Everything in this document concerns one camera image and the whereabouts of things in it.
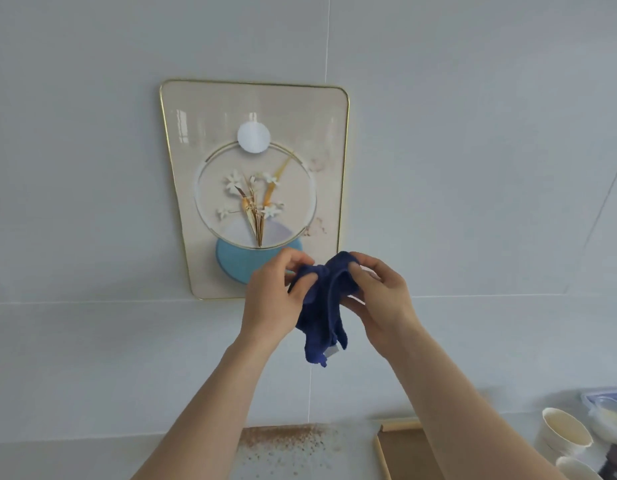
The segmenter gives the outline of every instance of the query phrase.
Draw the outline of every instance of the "blue circle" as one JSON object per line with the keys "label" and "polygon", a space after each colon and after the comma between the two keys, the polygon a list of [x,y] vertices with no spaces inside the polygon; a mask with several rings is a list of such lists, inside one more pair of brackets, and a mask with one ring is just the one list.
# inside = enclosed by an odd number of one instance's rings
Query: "blue circle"
{"label": "blue circle", "polygon": [[[299,237],[289,242],[284,248],[302,250],[302,243]],[[244,249],[229,244],[223,239],[218,239],[215,245],[215,257],[222,270],[231,278],[240,283],[247,284],[251,274],[270,261],[272,257],[280,252],[280,248],[273,249]]]}

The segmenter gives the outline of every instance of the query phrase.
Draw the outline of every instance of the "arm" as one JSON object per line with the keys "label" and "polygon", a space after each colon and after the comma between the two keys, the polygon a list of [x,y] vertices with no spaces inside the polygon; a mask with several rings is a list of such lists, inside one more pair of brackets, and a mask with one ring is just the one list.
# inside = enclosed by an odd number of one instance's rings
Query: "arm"
{"label": "arm", "polygon": [[402,276],[382,261],[353,253],[350,266],[360,301],[343,305],[359,315],[371,344],[384,356],[422,423],[447,480],[564,480],[478,394],[423,328]]}
{"label": "arm", "polygon": [[253,273],[237,339],[132,480],[228,477],[257,381],[295,327],[304,295],[317,279],[307,274],[287,293],[292,275],[286,270],[313,262],[301,251],[284,249]]}

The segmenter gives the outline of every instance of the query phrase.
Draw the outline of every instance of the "hand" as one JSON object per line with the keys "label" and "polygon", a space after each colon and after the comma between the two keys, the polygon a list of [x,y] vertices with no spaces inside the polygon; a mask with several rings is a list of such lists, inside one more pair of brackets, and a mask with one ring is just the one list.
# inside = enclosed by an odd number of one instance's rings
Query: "hand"
{"label": "hand", "polygon": [[349,296],[341,303],[361,318],[369,342],[380,355],[389,359],[399,348],[403,332],[419,326],[407,282],[379,259],[362,253],[351,254],[362,266],[373,271],[350,263],[349,272],[360,287],[354,296],[362,303]]}
{"label": "hand", "polygon": [[302,264],[315,260],[306,253],[284,248],[276,257],[257,269],[246,286],[246,303],[239,337],[269,346],[272,352],[281,339],[295,328],[304,296],[318,275],[307,274],[288,293],[286,287]]}

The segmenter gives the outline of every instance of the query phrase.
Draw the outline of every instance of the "dark cloth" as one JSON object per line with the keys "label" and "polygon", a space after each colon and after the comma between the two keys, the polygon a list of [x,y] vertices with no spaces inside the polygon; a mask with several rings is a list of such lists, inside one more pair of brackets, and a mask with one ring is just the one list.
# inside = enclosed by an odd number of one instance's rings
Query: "dark cloth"
{"label": "dark cloth", "polygon": [[300,266],[290,283],[290,292],[297,280],[309,273],[316,273],[318,281],[304,297],[302,311],[296,328],[306,335],[304,354],[311,363],[327,366],[326,349],[340,342],[343,349],[348,345],[345,329],[340,317],[340,298],[355,293],[359,287],[348,271],[348,264],[357,262],[352,255],[341,251],[325,265]]}

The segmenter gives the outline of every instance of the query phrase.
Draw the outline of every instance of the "white tag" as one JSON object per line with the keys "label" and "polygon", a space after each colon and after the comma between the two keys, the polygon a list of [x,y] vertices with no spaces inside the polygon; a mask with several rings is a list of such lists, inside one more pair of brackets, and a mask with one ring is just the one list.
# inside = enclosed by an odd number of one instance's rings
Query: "white tag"
{"label": "white tag", "polygon": [[329,358],[331,355],[339,351],[340,349],[337,348],[337,345],[331,346],[324,351],[324,357]]}

